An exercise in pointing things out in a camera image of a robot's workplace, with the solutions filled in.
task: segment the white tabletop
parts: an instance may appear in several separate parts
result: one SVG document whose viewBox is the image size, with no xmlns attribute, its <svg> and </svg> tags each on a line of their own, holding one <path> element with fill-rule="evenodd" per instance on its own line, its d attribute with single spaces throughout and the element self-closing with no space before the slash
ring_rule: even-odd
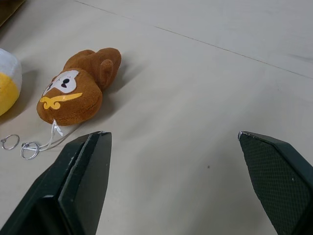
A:
<svg viewBox="0 0 313 235">
<path fill-rule="evenodd" d="M 0 138 L 48 141 L 36 104 L 76 52 L 123 57 L 99 113 L 60 146 L 30 161 L 0 149 L 0 227 L 66 142 L 104 130 L 112 158 L 97 234 L 276 234 L 237 134 L 287 141 L 313 164 L 312 1 L 81 1 L 28 0 L 0 29 L 23 69 Z"/>
</svg>

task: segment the brown plush toy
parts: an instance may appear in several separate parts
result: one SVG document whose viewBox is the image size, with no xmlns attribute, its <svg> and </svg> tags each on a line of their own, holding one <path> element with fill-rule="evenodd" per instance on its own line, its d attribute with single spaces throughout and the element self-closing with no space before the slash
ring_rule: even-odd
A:
<svg viewBox="0 0 313 235">
<path fill-rule="evenodd" d="M 121 54 L 114 48 L 83 50 L 52 79 L 37 104 L 40 118 L 60 126 L 78 124 L 100 109 L 102 91 L 115 79 Z"/>
</svg>

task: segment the yellow plush toy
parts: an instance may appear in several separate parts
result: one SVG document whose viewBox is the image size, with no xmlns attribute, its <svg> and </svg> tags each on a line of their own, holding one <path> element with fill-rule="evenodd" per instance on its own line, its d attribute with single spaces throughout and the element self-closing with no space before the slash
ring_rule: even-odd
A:
<svg viewBox="0 0 313 235">
<path fill-rule="evenodd" d="M 0 48 L 0 116 L 19 98 L 22 86 L 22 67 L 18 59 Z"/>
</svg>

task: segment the metal key ring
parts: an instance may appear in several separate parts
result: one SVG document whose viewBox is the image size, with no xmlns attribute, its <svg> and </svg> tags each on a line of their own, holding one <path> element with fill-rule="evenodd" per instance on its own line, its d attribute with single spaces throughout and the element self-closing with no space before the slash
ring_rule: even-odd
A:
<svg viewBox="0 0 313 235">
<path fill-rule="evenodd" d="M 4 143 L 8 140 L 8 138 L 10 138 L 10 137 L 12 137 L 12 136 L 17 137 L 17 138 L 18 138 L 18 141 L 16 142 L 16 144 L 15 144 L 14 146 L 12 146 L 12 147 L 10 147 L 10 148 L 6 148 L 6 147 L 4 146 Z M 18 146 L 19 142 L 20 142 L 20 137 L 19 137 L 18 135 L 9 135 L 9 136 L 5 137 L 4 139 L 0 140 L 1 147 L 2 147 L 4 150 L 12 150 L 12 149 L 14 149 L 16 146 Z"/>
<path fill-rule="evenodd" d="M 28 148 L 32 143 L 36 146 L 36 151 L 35 151 L 35 153 L 34 153 L 31 157 L 26 158 L 26 157 L 24 156 L 24 150 L 26 150 L 26 148 Z M 23 143 L 23 144 L 22 144 L 22 148 L 21 148 L 21 157 L 24 158 L 25 160 L 31 160 L 31 159 L 35 158 L 38 154 L 39 154 L 39 145 L 38 145 L 37 143 L 35 143 L 35 142 L 29 142 L 29 143 Z"/>
</svg>

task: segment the plush toy ear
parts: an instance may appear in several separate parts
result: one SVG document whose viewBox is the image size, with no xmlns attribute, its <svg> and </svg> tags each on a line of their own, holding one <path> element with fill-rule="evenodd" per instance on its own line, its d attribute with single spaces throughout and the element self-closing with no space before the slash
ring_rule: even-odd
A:
<svg viewBox="0 0 313 235">
<path fill-rule="evenodd" d="M 99 88 L 103 91 L 107 88 L 114 80 L 112 78 L 113 73 L 113 62 L 112 60 L 104 60 L 100 65 L 100 81 L 98 81 Z"/>
</svg>

